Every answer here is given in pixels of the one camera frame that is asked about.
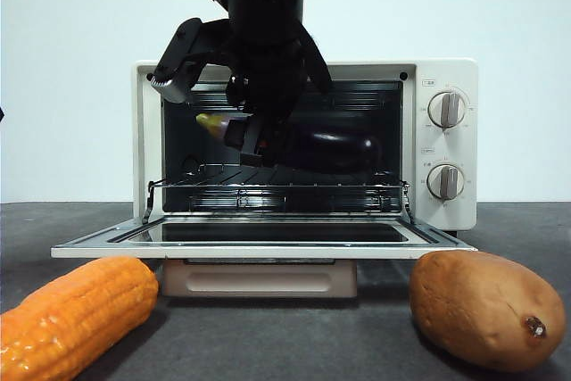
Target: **gray table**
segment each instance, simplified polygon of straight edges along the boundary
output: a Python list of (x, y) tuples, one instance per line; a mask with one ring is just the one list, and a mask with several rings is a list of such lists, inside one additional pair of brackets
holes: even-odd
[[(2, 311), (85, 260), (53, 260), (52, 244), (130, 217), (128, 203), (2, 206)], [(486, 203), (460, 238), (525, 264), (561, 294), (571, 317), (571, 203)], [(160, 298), (151, 318), (80, 380), (571, 379), (571, 335), (538, 369), (505, 376), (434, 348), (410, 321), (411, 261), (359, 266), (357, 300)]]

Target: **white knob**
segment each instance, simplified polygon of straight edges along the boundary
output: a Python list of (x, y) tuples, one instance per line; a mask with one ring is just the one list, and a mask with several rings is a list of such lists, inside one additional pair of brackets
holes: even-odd
[(443, 164), (428, 173), (426, 184), (436, 198), (449, 201), (460, 195), (464, 189), (464, 175), (453, 165)]
[(428, 105), (430, 120), (440, 128), (452, 128), (460, 124), (466, 113), (466, 103), (458, 91), (442, 91)]

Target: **corn cob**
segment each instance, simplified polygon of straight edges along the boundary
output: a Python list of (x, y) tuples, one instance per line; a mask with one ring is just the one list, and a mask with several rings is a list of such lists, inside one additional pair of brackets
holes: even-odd
[(158, 284), (139, 259), (91, 261), (1, 316), (0, 379), (69, 380), (149, 317)]

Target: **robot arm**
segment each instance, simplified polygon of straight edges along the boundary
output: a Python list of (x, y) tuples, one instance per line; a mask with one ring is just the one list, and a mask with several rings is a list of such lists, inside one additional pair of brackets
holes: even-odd
[[(228, 66), (228, 103), (252, 114), (257, 125), (245, 131), (245, 140), (257, 142), (263, 129), (287, 120), (308, 78), (326, 93), (331, 77), (302, 25), (303, 0), (215, 1), (228, 11), (228, 19), (182, 23), (152, 85), (169, 102), (184, 103), (206, 64)], [(259, 163), (256, 145), (242, 151), (244, 163)]]

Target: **toaster oven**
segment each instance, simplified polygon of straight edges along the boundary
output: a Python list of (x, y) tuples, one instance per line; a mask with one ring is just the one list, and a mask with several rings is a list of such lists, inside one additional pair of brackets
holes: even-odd
[(357, 260), (475, 250), (455, 236), (476, 224), (473, 61), (328, 64), (333, 89), (308, 85), (292, 120), (373, 134), (381, 160), (358, 174), (240, 165), (194, 120), (242, 114), (228, 70), (206, 67), (191, 103), (171, 104), (147, 78), (155, 65), (133, 73), (133, 219), (53, 257), (160, 259), (167, 295), (354, 296)]

